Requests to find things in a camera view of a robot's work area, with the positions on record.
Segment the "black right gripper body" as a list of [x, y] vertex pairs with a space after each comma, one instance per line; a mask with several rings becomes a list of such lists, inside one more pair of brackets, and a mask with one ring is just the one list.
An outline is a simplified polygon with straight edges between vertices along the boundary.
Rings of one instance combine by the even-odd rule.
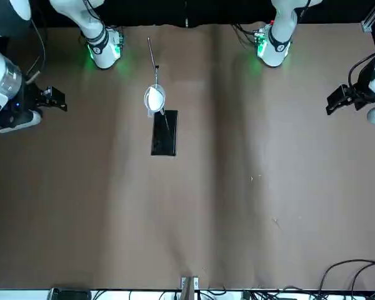
[[35, 83], [21, 84], [20, 90], [17, 93], [17, 112], [24, 111], [38, 111], [43, 103], [42, 91], [37, 87]]

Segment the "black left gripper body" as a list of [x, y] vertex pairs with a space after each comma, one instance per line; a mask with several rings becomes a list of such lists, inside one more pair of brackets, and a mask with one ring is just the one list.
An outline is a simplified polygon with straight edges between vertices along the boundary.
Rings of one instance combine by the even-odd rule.
[[356, 110], [362, 109], [368, 104], [375, 103], [375, 93], [367, 86], [363, 87], [355, 84], [352, 87], [351, 100]]

